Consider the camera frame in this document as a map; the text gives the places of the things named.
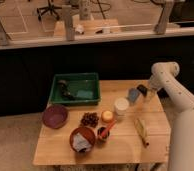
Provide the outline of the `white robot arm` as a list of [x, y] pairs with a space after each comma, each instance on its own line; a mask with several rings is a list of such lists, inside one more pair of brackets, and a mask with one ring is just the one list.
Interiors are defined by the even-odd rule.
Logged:
[[151, 67], [149, 87], [164, 89], [178, 110], [171, 129], [168, 171], [194, 171], [194, 95], [176, 76], [177, 62], [157, 62]]

